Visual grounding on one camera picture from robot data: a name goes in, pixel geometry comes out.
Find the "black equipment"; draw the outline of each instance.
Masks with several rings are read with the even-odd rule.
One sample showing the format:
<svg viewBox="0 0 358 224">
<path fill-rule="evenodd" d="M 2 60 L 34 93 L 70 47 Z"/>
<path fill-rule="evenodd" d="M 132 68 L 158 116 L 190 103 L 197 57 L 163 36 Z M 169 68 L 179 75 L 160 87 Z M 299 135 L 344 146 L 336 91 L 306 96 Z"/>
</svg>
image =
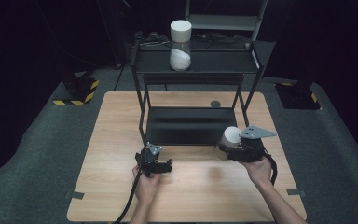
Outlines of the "black equipment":
<svg viewBox="0 0 358 224">
<path fill-rule="evenodd" d="M 266 157 L 271 162 L 271 169 L 273 171 L 271 182 L 275 184 L 278 175 L 277 163 L 267 152 L 261 138 L 276 135 L 276 133 L 249 125 L 240 133 L 241 142 L 237 147 L 227 147 L 221 143 L 218 143 L 217 146 L 219 150 L 226 152 L 227 159 L 232 161 L 255 162 L 261 161 L 263 156 Z"/>
<path fill-rule="evenodd" d="M 141 150 L 141 153 L 135 154 L 139 169 L 143 171 L 147 177 L 150 177 L 150 174 L 168 173 L 172 170 L 171 159 L 167 160 L 167 162 L 157 161 L 160 151 L 161 147 L 147 143 L 147 146 Z"/>
</svg>

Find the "yellow and black tape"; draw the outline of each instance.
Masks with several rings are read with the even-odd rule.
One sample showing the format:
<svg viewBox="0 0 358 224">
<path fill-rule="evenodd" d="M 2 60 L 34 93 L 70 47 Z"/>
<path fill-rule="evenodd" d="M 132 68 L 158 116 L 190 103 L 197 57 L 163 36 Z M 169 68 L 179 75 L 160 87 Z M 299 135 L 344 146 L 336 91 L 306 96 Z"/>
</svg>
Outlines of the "yellow and black tape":
<svg viewBox="0 0 358 224">
<path fill-rule="evenodd" d="M 293 86 L 293 83 L 289 83 L 289 82 L 283 82 L 281 84 L 284 86 Z M 316 98 L 315 93 L 312 93 L 312 95 L 310 97 L 312 98 L 313 103 L 316 104 L 318 102 L 318 98 Z"/>
<path fill-rule="evenodd" d="M 97 89 L 98 84 L 100 83 L 99 80 L 95 80 L 90 88 L 89 91 L 85 93 L 85 97 L 82 99 L 53 99 L 53 104 L 55 105 L 85 105 L 88 104 L 92 97 L 94 96 L 95 90 Z"/>
</svg>

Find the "white lid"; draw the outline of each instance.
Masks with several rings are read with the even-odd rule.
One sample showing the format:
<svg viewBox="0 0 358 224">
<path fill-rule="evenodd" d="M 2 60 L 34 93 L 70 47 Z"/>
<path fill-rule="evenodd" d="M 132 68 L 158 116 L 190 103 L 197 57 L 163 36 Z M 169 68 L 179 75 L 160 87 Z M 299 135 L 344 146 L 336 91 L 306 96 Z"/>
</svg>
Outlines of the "white lid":
<svg viewBox="0 0 358 224">
<path fill-rule="evenodd" d="M 238 143 L 241 141 L 240 139 L 241 129 L 230 126 L 225 129 L 223 133 L 223 137 L 221 139 L 221 143 L 226 145 L 227 147 L 236 147 Z"/>
<path fill-rule="evenodd" d="M 189 21 L 171 22 L 171 39 L 178 43 L 184 43 L 191 38 L 191 23 Z"/>
</svg>

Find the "black metal shelf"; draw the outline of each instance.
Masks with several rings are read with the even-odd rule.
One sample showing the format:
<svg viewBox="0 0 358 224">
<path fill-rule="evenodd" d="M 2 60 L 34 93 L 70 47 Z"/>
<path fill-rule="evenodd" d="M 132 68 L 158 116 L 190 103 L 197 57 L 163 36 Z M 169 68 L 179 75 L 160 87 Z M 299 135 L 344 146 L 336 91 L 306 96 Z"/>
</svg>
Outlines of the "black metal shelf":
<svg viewBox="0 0 358 224">
<path fill-rule="evenodd" d="M 156 145 L 215 145 L 228 126 L 237 126 L 231 107 L 152 107 L 145 139 Z"/>
<path fill-rule="evenodd" d="M 267 46 L 267 51 L 257 50 Z M 196 49 L 191 51 L 191 65 L 185 71 L 170 67 L 170 51 L 141 50 L 135 43 L 131 53 L 131 70 L 141 107 L 139 130 L 144 141 L 158 145 L 214 145 L 228 126 L 237 126 L 234 106 L 240 99 L 245 124 L 249 125 L 246 110 L 258 80 L 262 77 L 274 43 L 252 42 L 250 50 Z M 246 99 L 241 85 L 246 75 L 255 80 Z M 145 94 L 141 94 L 138 76 L 143 79 Z M 148 85 L 214 84 L 237 86 L 230 108 L 154 107 L 150 103 Z M 148 106 L 147 127 L 144 133 L 145 109 Z"/>
</svg>

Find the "gray carpet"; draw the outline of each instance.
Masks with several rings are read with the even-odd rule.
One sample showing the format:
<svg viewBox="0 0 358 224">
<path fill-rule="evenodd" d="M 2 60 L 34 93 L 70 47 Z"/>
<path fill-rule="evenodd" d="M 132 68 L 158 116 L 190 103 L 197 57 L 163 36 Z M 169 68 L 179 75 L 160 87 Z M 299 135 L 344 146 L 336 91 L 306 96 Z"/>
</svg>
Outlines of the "gray carpet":
<svg viewBox="0 0 358 224">
<path fill-rule="evenodd" d="M 0 169 L 0 223 L 70 223 L 67 193 L 75 188 L 103 95 L 114 89 L 119 74 L 96 70 L 92 77 L 100 84 L 88 105 L 46 103 L 16 155 Z M 245 80 L 245 91 L 250 80 Z M 358 146 L 322 88 L 311 87 L 323 110 L 287 110 L 273 85 L 278 81 L 286 80 L 262 79 L 257 90 L 266 97 L 297 186 L 306 193 L 308 222 L 358 223 Z M 125 66 L 116 91 L 134 90 Z M 229 91 L 203 86 L 168 90 Z"/>
</svg>

